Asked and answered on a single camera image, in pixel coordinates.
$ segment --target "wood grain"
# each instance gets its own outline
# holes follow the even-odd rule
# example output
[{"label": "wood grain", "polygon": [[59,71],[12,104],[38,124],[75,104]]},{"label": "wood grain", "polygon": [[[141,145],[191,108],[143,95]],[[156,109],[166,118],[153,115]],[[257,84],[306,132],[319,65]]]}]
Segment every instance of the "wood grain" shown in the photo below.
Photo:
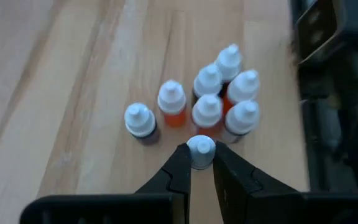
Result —
[{"label": "wood grain", "polygon": [[[232,149],[308,190],[289,20],[286,0],[0,0],[0,223],[44,195],[136,191],[192,135],[162,123],[160,85],[175,79],[190,98],[233,42],[260,72],[262,117]],[[155,146],[125,129],[135,101],[155,112]],[[222,223],[213,170],[191,183],[191,223]]]}]

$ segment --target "plastic bottle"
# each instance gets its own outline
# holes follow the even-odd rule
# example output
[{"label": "plastic bottle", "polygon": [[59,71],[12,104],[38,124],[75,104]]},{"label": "plastic bottle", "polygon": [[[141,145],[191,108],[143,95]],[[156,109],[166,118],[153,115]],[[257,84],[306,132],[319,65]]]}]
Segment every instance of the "plastic bottle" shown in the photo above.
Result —
[{"label": "plastic bottle", "polygon": [[194,105],[191,118],[196,134],[214,136],[222,127],[221,99],[212,94],[203,95]]},{"label": "plastic bottle", "polygon": [[191,167],[196,170],[208,168],[215,156],[215,142],[208,136],[197,135],[187,141],[190,148]]},{"label": "plastic bottle", "polygon": [[174,80],[164,83],[157,103],[167,125],[180,127],[186,123],[186,95],[181,84]]},{"label": "plastic bottle", "polygon": [[220,51],[215,60],[216,66],[222,73],[223,87],[219,96],[224,97],[227,86],[242,70],[242,55],[237,44],[231,44]]},{"label": "plastic bottle", "polygon": [[129,105],[124,114],[125,127],[142,144],[151,145],[160,139],[155,116],[143,103]]},{"label": "plastic bottle", "polygon": [[218,95],[222,90],[222,74],[215,64],[209,64],[200,69],[193,84],[193,99],[191,106],[205,94]]},{"label": "plastic bottle", "polygon": [[259,123],[259,105],[253,100],[242,101],[233,106],[225,117],[222,140],[225,143],[238,142],[255,129]]},{"label": "plastic bottle", "polygon": [[256,99],[259,86],[259,75],[256,70],[240,73],[227,88],[226,96],[223,98],[223,115],[241,101]]}]

